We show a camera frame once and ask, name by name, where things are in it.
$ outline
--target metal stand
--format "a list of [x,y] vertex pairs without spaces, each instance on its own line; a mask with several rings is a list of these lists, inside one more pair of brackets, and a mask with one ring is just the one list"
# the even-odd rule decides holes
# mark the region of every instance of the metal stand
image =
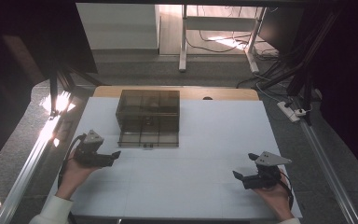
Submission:
[[245,48],[251,71],[258,74],[259,70],[253,55],[255,39],[261,26],[266,9],[262,7],[258,17],[254,18],[217,18],[187,16],[187,5],[182,5],[182,42],[179,57],[179,71],[186,71],[186,31],[210,30],[210,31],[239,31],[252,32],[249,43]]
[[251,71],[253,74],[258,74],[259,70],[257,64],[255,63],[254,53],[254,46],[255,46],[255,38],[258,35],[258,31],[260,30],[261,22],[263,21],[264,14],[266,13],[266,8],[262,7],[260,14],[256,17],[255,20],[255,28],[252,31],[251,38],[249,39],[249,43],[246,46],[245,53],[246,57],[248,58],[249,65],[251,66]]
[[51,99],[51,112],[48,119],[54,119],[57,116],[57,97],[58,96],[58,87],[57,87],[57,73],[53,72],[50,75],[50,99]]

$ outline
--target transparent box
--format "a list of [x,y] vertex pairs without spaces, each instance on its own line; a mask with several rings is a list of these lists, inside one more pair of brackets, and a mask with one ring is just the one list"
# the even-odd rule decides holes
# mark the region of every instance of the transparent box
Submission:
[[123,90],[116,117],[120,147],[179,147],[179,91]]

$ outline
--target cable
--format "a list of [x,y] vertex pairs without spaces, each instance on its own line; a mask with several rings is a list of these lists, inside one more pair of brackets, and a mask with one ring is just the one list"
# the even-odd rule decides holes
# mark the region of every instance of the cable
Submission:
[[[274,75],[278,75],[278,74],[279,74],[280,72],[282,72],[284,69],[285,69],[285,68],[281,69],[279,72],[277,72],[277,73],[274,74]],[[257,74],[254,74],[254,76],[255,76],[255,77],[262,78],[262,79],[267,80],[267,81],[270,81],[270,80],[271,80],[270,78],[261,77],[261,76],[259,76],[259,75],[257,75]]]
[[271,10],[271,9],[269,9],[269,7],[268,7],[268,10],[269,10],[269,12],[274,12],[274,11],[278,10],[278,8],[275,7],[275,9]]
[[286,179],[287,179],[287,181],[289,182],[289,185],[290,185],[290,190],[292,191],[292,190],[293,190],[293,186],[292,186],[292,182],[290,181],[289,176],[287,176],[284,172],[281,172],[281,174],[283,174],[283,175],[286,177]]
[[208,41],[208,42],[214,42],[216,40],[226,40],[226,39],[233,39],[233,38],[241,38],[241,37],[246,37],[246,36],[250,36],[250,35],[237,35],[237,36],[232,36],[232,37],[223,37],[223,38],[220,38],[220,39],[214,39],[214,40],[211,40],[211,39],[205,39],[202,34],[201,34],[201,30],[199,30],[200,32],[200,37],[203,41]]
[[310,112],[312,111],[312,104],[310,104],[310,109],[309,110],[305,110],[304,112]]
[[231,49],[225,49],[225,50],[221,50],[221,51],[220,51],[220,50],[206,49],[206,48],[203,48],[203,47],[193,46],[193,45],[191,45],[191,44],[188,42],[187,38],[186,38],[186,42],[187,42],[187,44],[188,44],[189,46],[191,46],[191,47],[194,48],[194,49],[205,49],[205,50],[208,50],[208,51],[211,51],[211,52],[215,52],[215,53],[228,52],[228,51],[231,51],[231,50],[236,49],[237,46],[242,45],[242,43],[240,43],[240,44],[238,44],[237,46],[235,46],[235,47],[233,47],[233,48],[231,48]]
[[289,209],[292,210],[293,207],[293,201],[294,201],[294,196],[293,196],[293,192],[291,189],[289,189],[289,187],[287,187],[287,185],[285,183],[283,183],[281,180],[277,180],[278,184],[280,184],[286,191],[287,194],[289,196]]
[[[83,133],[82,135],[79,135],[78,137],[76,137],[74,139],[74,141],[72,141],[71,143],[71,146],[69,146],[68,148],[68,151],[66,152],[66,155],[65,155],[65,158],[63,159],[62,161],[62,165],[61,165],[61,169],[59,171],[59,175],[58,175],[58,188],[60,187],[61,185],[61,182],[62,182],[62,178],[63,178],[63,173],[65,172],[65,168],[66,168],[66,164],[68,163],[69,160],[71,159],[68,159],[69,158],[69,155],[71,154],[72,152],[72,148],[74,147],[75,143],[78,141],[78,140],[83,140],[84,138],[86,138],[86,135]],[[71,220],[71,223],[73,224],[76,224],[76,220],[75,220],[75,216],[72,214],[72,212],[69,212],[68,214],[68,218]]]
[[278,93],[278,92],[271,91],[271,90],[266,90],[266,91],[268,91],[269,93],[274,94],[274,95],[285,96],[285,98],[288,98],[287,93]]
[[[280,65],[280,62],[279,62],[279,61],[275,62],[275,63],[274,63],[263,75],[261,75],[261,76],[267,76],[269,73],[273,72],[279,65]],[[236,86],[236,89],[238,89],[238,88],[240,87],[240,84],[245,83],[245,82],[247,82],[247,81],[255,80],[255,79],[257,79],[257,78],[258,78],[258,77],[253,77],[253,78],[245,79],[244,81],[239,82],[239,83],[237,84],[237,86]]]
[[254,48],[255,48],[255,57],[258,58],[259,60],[262,60],[262,61],[268,61],[268,60],[273,61],[274,60],[274,61],[276,61],[279,59],[278,55],[272,55],[272,54],[265,55],[264,54],[265,51],[276,50],[276,49],[263,49],[263,50],[261,50],[261,53],[259,53],[259,52],[257,52],[257,48],[256,47],[254,47]]
[[232,16],[233,12],[234,12],[234,7],[227,7],[225,6],[225,9],[229,9],[231,8],[231,12],[229,13],[228,17]]
[[309,44],[309,42],[312,40],[312,38],[314,38],[317,34],[318,31],[322,28],[322,24],[319,23],[318,25],[315,26],[315,28],[312,30],[312,32],[310,32],[310,34],[307,36],[307,38],[301,42],[295,49],[293,49],[292,51],[284,54],[284,55],[280,55],[279,58],[281,60],[286,59],[291,57],[294,54],[297,54],[297,56],[293,57],[292,60],[296,59],[297,57],[301,56],[303,54],[303,52],[306,50],[307,45]]
[[240,7],[240,12],[238,13],[238,17],[241,15],[242,7]]
[[305,32],[308,31],[310,29],[310,26],[315,22],[316,18],[316,14],[319,10],[319,6],[321,4],[321,0],[318,0],[318,4],[316,5],[316,8],[313,10],[313,14],[312,16],[308,17],[309,20],[307,21],[307,23],[303,26],[303,27],[307,27],[306,29],[303,29],[301,34],[297,34],[298,36],[304,36]]
[[272,100],[277,101],[278,103],[280,102],[280,100],[278,100],[278,99],[276,99],[276,98],[274,98],[274,97],[272,97],[272,96],[266,94],[264,91],[262,91],[262,90],[260,89],[260,87],[258,87],[258,82],[256,82],[255,85],[257,86],[257,88],[258,88],[261,92],[263,92],[265,95],[267,95],[267,97],[271,98]]

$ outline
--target metal frame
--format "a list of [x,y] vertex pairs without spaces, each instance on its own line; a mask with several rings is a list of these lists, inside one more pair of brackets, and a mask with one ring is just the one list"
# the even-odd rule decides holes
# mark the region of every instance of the metal frame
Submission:
[[324,147],[320,143],[318,136],[313,128],[304,120],[301,121],[301,128],[310,142],[310,147],[312,148],[315,158],[324,172],[327,183],[336,195],[338,205],[341,208],[344,217],[347,219],[348,223],[358,224],[358,213],[354,208],[353,202],[351,201],[347,191],[339,180],[330,160],[325,154]]
[[204,5],[235,7],[308,7],[319,4],[332,5],[337,0],[42,0],[49,3],[109,3],[109,4],[160,4],[160,5]]
[[[279,82],[294,76],[293,80],[290,82],[287,88],[287,94],[289,96],[296,96],[304,87],[304,102],[302,108],[305,110],[310,110],[310,98],[311,98],[311,72],[310,63],[312,62],[313,57],[315,56],[316,51],[322,45],[325,36],[333,26],[334,22],[338,18],[344,4],[342,2],[337,2],[330,10],[327,15],[326,20],[324,21],[321,30],[315,37],[315,40],[312,42],[310,48],[307,51],[304,59],[294,68],[291,68],[289,71],[285,72],[283,75],[276,77],[267,82],[261,83],[259,88],[261,91],[278,84]],[[310,112],[307,113],[305,120],[310,125]]]
[[187,5],[182,5],[182,41],[179,55],[179,72],[186,71],[186,31],[187,30],[214,30],[214,31],[242,31],[252,32],[249,43],[246,45],[245,53],[253,74],[258,74],[259,70],[254,57],[255,39],[260,30],[266,8],[262,7],[260,14],[255,19],[250,18],[216,18],[216,17],[188,17]]
[[[62,93],[62,97],[64,97],[65,99],[68,100],[68,102],[70,102],[71,93],[64,91]],[[52,136],[55,134],[59,126],[59,122],[62,118],[62,115],[66,112],[68,105],[61,113],[58,112],[55,117],[50,117],[46,122],[45,127],[42,129],[42,132],[39,134],[39,137],[37,138],[36,143],[34,144],[34,148],[32,149],[27,161],[22,167],[20,174],[16,179],[16,182],[14,183],[13,187],[10,190],[10,193],[7,195],[7,198],[5,199],[4,204],[2,204],[0,210],[0,224],[9,223],[10,220],[13,218],[13,215],[20,204],[21,198],[25,190],[27,189],[31,178],[34,175],[34,171],[37,167],[37,164],[39,163],[40,158],[42,157],[45,149],[49,147],[50,140]]]

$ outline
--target black cable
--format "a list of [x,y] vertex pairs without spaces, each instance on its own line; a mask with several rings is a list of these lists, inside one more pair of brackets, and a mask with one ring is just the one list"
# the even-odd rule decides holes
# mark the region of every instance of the black cable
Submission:
[[229,13],[228,17],[230,17],[232,15],[232,13],[234,12],[234,7],[225,6],[225,9],[229,9],[229,8],[231,8],[231,12]]
[[248,81],[252,81],[252,80],[258,79],[258,78],[260,78],[260,77],[267,77],[267,76],[269,76],[270,73],[274,72],[275,69],[277,69],[277,68],[280,66],[280,63],[281,63],[280,61],[275,62],[265,73],[263,73],[263,75],[260,75],[260,76],[258,76],[258,77],[253,77],[253,78],[250,78],[250,79],[245,79],[245,80],[243,80],[243,81],[240,81],[240,82],[237,84],[236,89],[238,89],[242,83],[245,83],[245,82],[248,82]]
[[289,189],[289,187],[287,187],[287,185],[285,183],[283,183],[283,181],[281,181],[281,180],[278,180],[278,184],[280,184],[287,191],[287,194],[289,196],[289,209],[292,210],[293,202],[295,200],[292,190]]
[[290,190],[293,190],[292,182],[290,181],[289,176],[287,176],[284,172],[281,172],[281,174],[283,174],[286,177],[287,181],[289,181]]
[[283,59],[286,59],[286,58],[289,58],[291,57],[292,55],[295,55],[292,60],[296,59],[297,57],[301,56],[304,51],[307,49],[307,46],[308,44],[311,42],[311,40],[318,34],[318,31],[320,29],[322,29],[322,24],[319,23],[318,25],[315,26],[315,28],[310,32],[310,34],[307,36],[307,38],[301,42],[299,45],[297,45],[297,47],[295,49],[293,49],[292,51],[286,53],[286,54],[283,54],[283,55],[280,55],[280,59],[283,60]]
[[[203,10],[203,14],[204,16],[206,15],[205,13],[205,8],[203,6],[202,7],[202,10]],[[199,16],[200,13],[199,13],[199,6],[197,6],[197,16]],[[234,41],[240,41],[239,44],[237,44],[237,46],[241,45],[241,44],[248,44],[249,43],[249,40],[248,41],[245,41],[245,40],[237,40],[236,38],[241,38],[241,37],[246,37],[246,36],[251,36],[251,35],[239,35],[239,36],[232,36],[232,37],[223,37],[223,38],[220,38],[220,39],[215,39],[215,40],[210,40],[210,39],[205,39],[203,36],[202,36],[202,33],[201,33],[201,30],[199,30],[199,34],[200,34],[200,38],[203,40],[203,41],[207,41],[207,42],[215,42],[216,40],[226,40],[226,39],[233,39]],[[206,49],[204,47],[199,47],[199,46],[193,46],[191,45],[189,42],[188,42],[188,39],[186,39],[186,42],[189,46],[191,46],[192,48],[195,48],[195,49],[204,49],[204,50],[208,50],[208,51],[211,51],[211,52],[215,52],[215,53],[224,53],[224,52],[228,52],[230,50],[233,50],[235,49],[237,46],[231,48],[231,49],[226,49],[226,50],[214,50],[214,49]]]
[[306,27],[306,28],[303,28],[301,34],[297,34],[297,36],[304,36],[305,32],[308,31],[310,29],[310,26],[315,22],[315,20],[317,20],[317,18],[315,17],[317,15],[317,12],[319,10],[319,5],[321,4],[321,0],[318,0],[318,4],[316,5],[315,9],[313,9],[313,14],[312,16],[309,17],[309,20],[308,22],[303,26],[303,27]]
[[238,13],[238,17],[241,16],[242,7],[240,7],[240,12]]
[[[76,137],[74,139],[74,141],[72,141],[71,143],[71,146],[69,146],[68,148],[68,151],[66,152],[65,154],[65,158],[63,159],[62,161],[62,165],[61,165],[61,169],[59,171],[59,175],[58,175],[58,188],[60,187],[61,185],[61,182],[62,182],[62,178],[63,178],[63,173],[65,173],[65,168],[66,168],[66,164],[68,163],[69,160],[71,159],[68,159],[69,158],[69,155],[71,154],[72,152],[72,148],[74,147],[75,143],[78,141],[78,140],[83,140],[84,138],[86,138],[86,135],[83,133],[82,135],[79,135],[78,137]],[[72,212],[69,212],[68,214],[68,218],[69,220],[71,220],[71,223],[73,224],[76,224],[76,220],[75,220],[75,216],[72,214]]]
[[261,53],[257,52],[257,49],[255,48],[255,57],[262,61],[277,61],[279,59],[278,55],[264,55],[265,51],[268,50],[276,50],[276,49],[263,49],[261,50]]
[[276,67],[275,67],[272,71],[270,71],[268,74],[264,75],[264,77],[265,77],[265,78],[273,78],[273,77],[279,75],[281,72],[284,73],[284,70],[285,70],[285,69],[286,69],[286,64],[285,64],[285,63],[284,63],[284,64],[278,63],[278,64],[276,65]]
[[266,91],[277,96],[281,96],[281,97],[285,96],[284,98],[288,99],[287,93],[277,93],[275,91],[270,91],[270,90],[266,90]]

